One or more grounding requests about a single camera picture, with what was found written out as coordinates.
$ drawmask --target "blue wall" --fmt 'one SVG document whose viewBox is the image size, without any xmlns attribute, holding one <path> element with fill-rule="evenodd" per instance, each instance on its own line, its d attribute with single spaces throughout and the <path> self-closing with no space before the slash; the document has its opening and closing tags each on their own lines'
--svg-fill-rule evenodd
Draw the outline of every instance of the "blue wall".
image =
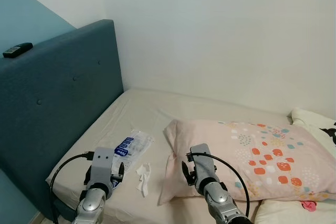
<svg viewBox="0 0 336 224">
<path fill-rule="evenodd" d="M 2 52 L 9 47 L 23 42 L 36 44 L 73 29 L 37 0 L 0 0 L 0 64 L 4 60 Z M 36 213 L 37 209 L 0 170 L 0 222 L 27 224 Z"/>
</svg>

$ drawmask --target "tissue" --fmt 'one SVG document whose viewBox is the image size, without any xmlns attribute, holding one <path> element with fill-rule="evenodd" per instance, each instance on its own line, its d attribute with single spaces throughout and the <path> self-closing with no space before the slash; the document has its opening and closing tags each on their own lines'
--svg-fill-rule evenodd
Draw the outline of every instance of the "tissue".
<svg viewBox="0 0 336 224">
<path fill-rule="evenodd" d="M 136 188 L 139 191 L 142 191 L 142 195 L 146 197 L 148 195 L 148 181 L 151 176 L 150 163 L 141 165 L 136 171 L 137 174 L 140 176 L 140 183 Z"/>
</svg>

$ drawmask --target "black cable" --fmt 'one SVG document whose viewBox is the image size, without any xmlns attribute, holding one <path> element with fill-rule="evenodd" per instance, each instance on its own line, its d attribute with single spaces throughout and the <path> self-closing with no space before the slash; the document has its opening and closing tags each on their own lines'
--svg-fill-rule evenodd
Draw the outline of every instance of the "black cable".
<svg viewBox="0 0 336 224">
<path fill-rule="evenodd" d="M 224 160 L 220 159 L 219 157 L 213 156 L 211 154 L 207 154 L 207 153 L 201 153 L 201 152 L 195 152 L 195 153 L 190 153 L 190 155 L 192 156 L 206 156 L 206 157 L 211 157 L 217 161 L 220 161 L 221 163 L 223 163 L 224 165 L 226 165 L 227 167 L 229 167 L 239 178 L 241 184 L 243 185 L 244 191 L 245 191 L 245 195 L 246 195 L 246 201 L 247 201 L 247 206 L 246 206 L 246 217 L 248 217 L 249 211 L 250 211 L 250 197 L 248 196 L 248 191 L 247 188 L 245 186 L 245 183 L 243 181 L 243 179 L 241 178 L 241 176 L 239 175 L 239 173 L 232 167 L 230 166 L 227 162 L 225 162 Z"/>
<path fill-rule="evenodd" d="M 50 182 L 50 192 L 49 192 L 49 199 L 50 199 L 50 207 L 51 207 L 51 212 L 52 212 L 52 218 L 53 218 L 53 222 L 55 224 L 58 224 L 58 219 L 57 219 L 57 212 L 56 212 L 56 208 L 55 208 L 55 205 L 54 205 L 54 193 L 53 193 L 53 186 L 54 186 L 54 182 L 55 182 L 55 179 L 56 179 L 56 176 L 57 174 L 59 173 L 59 171 L 66 165 L 68 164 L 70 161 L 76 159 L 76 158 L 79 158 L 79 157 L 86 157 L 88 158 L 88 153 L 83 153 L 83 154 L 80 154 L 80 155 L 76 155 L 76 156 L 73 156 L 71 158 L 69 158 L 68 160 L 66 160 L 63 164 L 61 164 L 59 166 L 59 168 L 55 171 L 54 175 L 53 175 L 53 178 L 51 179 L 51 182 Z"/>
</svg>

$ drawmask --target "pink pillow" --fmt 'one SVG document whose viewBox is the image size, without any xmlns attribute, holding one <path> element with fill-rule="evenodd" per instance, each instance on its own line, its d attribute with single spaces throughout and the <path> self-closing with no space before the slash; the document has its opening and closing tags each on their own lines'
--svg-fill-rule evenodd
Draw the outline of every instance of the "pink pillow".
<svg viewBox="0 0 336 224">
<path fill-rule="evenodd" d="M 301 127 L 173 120 L 165 134 L 174 152 L 168 158 L 160 204 L 175 196 L 199 195 L 194 186 L 187 185 L 181 162 L 193 170 L 185 154 L 201 143 L 207 143 L 212 155 L 239 172 L 250 200 L 336 199 L 336 160 Z M 232 197 L 245 200 L 236 175 L 218 161 L 214 163 Z"/>
</svg>

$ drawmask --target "bed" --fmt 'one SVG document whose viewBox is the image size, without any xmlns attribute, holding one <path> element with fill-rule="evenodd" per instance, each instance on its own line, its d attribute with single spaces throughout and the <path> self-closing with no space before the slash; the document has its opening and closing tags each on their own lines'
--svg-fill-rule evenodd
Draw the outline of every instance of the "bed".
<svg viewBox="0 0 336 224">
<path fill-rule="evenodd" d="M 163 130 L 172 119 L 290 124 L 290 118 L 214 100 L 130 89 L 123 92 L 114 24 L 101 20 L 36 45 L 0 65 L 1 168 L 49 219 L 48 184 L 58 164 L 97 146 L 115 148 L 138 129 L 155 142 L 106 202 L 105 223 L 213 223 L 202 197 L 158 206 L 172 149 Z M 150 163 L 149 195 L 136 189 L 135 170 Z M 74 160 L 58 175 L 60 214 L 73 220 L 90 161 Z M 245 212 L 246 203 L 237 203 Z M 253 220 L 259 201 L 251 203 Z"/>
</svg>

